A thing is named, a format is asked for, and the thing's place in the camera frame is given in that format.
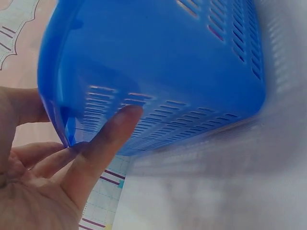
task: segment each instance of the ventilation slot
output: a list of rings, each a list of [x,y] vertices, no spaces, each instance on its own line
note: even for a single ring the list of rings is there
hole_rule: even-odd
[[[165,115],[160,115],[160,114],[150,114],[151,116],[156,116],[156,117],[162,117],[162,118],[164,118],[164,117],[167,117],[167,116],[165,116]]]
[[[179,6],[181,6],[181,8],[183,8],[186,12],[188,12],[191,16],[193,16],[194,18],[196,18],[197,17],[197,14],[196,14],[196,12],[194,12],[189,6],[187,6],[186,4],[184,4],[182,1],[180,1],[180,0],[177,0],[176,1],[177,2],[177,4],[179,5]]]
[[[190,113],[193,114],[193,115],[197,115],[197,116],[207,116],[206,114],[199,113],[199,112],[194,112],[194,111],[192,111]]]
[[[187,120],[187,119],[183,119],[183,118],[178,118],[177,120],[178,120],[178,121],[183,121],[183,122],[193,122],[193,121],[191,121],[191,120]]]
[[[218,6],[218,3],[216,3],[215,1],[211,1],[211,4],[214,6],[215,9],[217,9],[221,14],[225,14],[224,10],[222,9],[221,6]]]
[[[220,20],[222,23],[224,23],[224,19],[222,18],[222,16],[215,10],[210,8],[210,11],[212,12],[212,14],[218,19]]]
[[[245,62],[243,56],[238,52],[237,49],[233,48],[233,52],[240,58],[242,62]]]
[[[254,50],[252,50],[251,53],[252,53],[252,55],[254,55],[254,57],[255,57],[258,61],[260,61],[259,55],[256,54],[256,52],[255,52]]]
[[[166,106],[166,105],[161,105],[160,107],[164,109],[170,109],[170,110],[180,110],[179,108],[172,107],[172,106]]]
[[[243,39],[241,38],[241,36],[240,36],[239,34],[237,34],[236,31],[234,31],[234,30],[233,30],[233,33],[234,33],[235,37],[236,37],[237,39],[239,39],[239,40],[244,44],[244,41],[243,41]]]
[[[238,19],[235,15],[233,15],[233,17],[234,17],[234,20],[235,20],[242,28],[244,28],[244,25],[243,25],[242,20]]]
[[[195,0],[188,0],[188,2],[195,8],[199,8],[199,5],[195,2]]]
[[[210,30],[215,36],[217,36],[222,42],[224,41],[223,37],[222,37],[218,32],[216,32],[216,30],[214,30],[214,29],[212,28],[212,26],[208,25],[208,28],[209,28],[209,30]]]
[[[172,105],[179,105],[179,106],[185,106],[187,104],[182,102],[173,102],[173,101],[166,101],[166,103],[172,104]]]
[[[218,120],[222,120],[222,121],[229,121],[229,119],[224,118],[224,117],[217,117],[216,119],[218,119]]]
[[[216,25],[217,28],[219,28],[221,31],[224,31],[223,27],[212,17],[212,16],[209,16],[211,22],[214,23],[214,25]]]
[[[225,116],[228,116],[228,117],[234,117],[234,118],[238,118],[238,116],[237,115],[233,115],[233,114],[225,114]]]
[[[221,124],[221,122],[218,122],[218,121],[209,121],[209,122],[213,124],[217,124],[217,125]]]
[[[208,109],[208,108],[198,108],[199,110],[201,111],[206,111],[206,112],[209,112],[209,113],[214,113],[214,110],[212,109]]]
[[[255,67],[260,71],[261,70],[260,64],[255,59],[253,59],[253,58],[251,58],[251,61],[255,65]]]
[[[184,117],[187,117],[187,118],[190,118],[190,119],[195,119],[195,120],[198,120],[199,117],[197,116],[190,116],[190,115],[183,115]]]
[[[165,110],[155,109],[155,111],[158,112],[158,113],[162,113],[162,114],[172,114],[172,112],[165,111]]]
[[[236,44],[236,46],[244,53],[245,51],[244,51],[244,49],[243,49],[243,47],[238,43],[238,42],[236,42],[235,40],[233,40],[233,42]]]
[[[134,100],[134,99],[125,99],[124,100],[125,104],[134,104],[134,105],[139,105],[139,106],[143,106],[146,104],[146,102],[144,101],[140,101],[140,100]]]
[[[253,73],[255,74],[255,76],[256,76],[259,80],[261,80],[260,74],[259,74],[254,68],[252,69],[252,71],[253,71]]]

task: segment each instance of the plastic basket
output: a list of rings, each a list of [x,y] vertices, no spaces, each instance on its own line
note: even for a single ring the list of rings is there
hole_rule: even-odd
[[[251,0],[60,0],[38,86],[66,145],[90,141],[120,108],[144,114],[132,155],[253,116],[265,84]]]

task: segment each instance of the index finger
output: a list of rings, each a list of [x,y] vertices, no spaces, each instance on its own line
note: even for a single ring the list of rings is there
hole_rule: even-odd
[[[76,157],[61,187],[82,212],[91,190],[116,152],[128,140],[142,115],[142,108],[126,106],[111,118]]]
[[[8,158],[18,125],[47,122],[37,89],[0,87],[0,187],[6,183]]]

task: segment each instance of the skin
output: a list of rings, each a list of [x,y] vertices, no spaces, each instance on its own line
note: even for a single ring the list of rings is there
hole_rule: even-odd
[[[0,229],[77,230],[88,196],[142,115],[127,106],[90,143],[12,148],[16,127],[48,122],[37,89],[0,87]]]

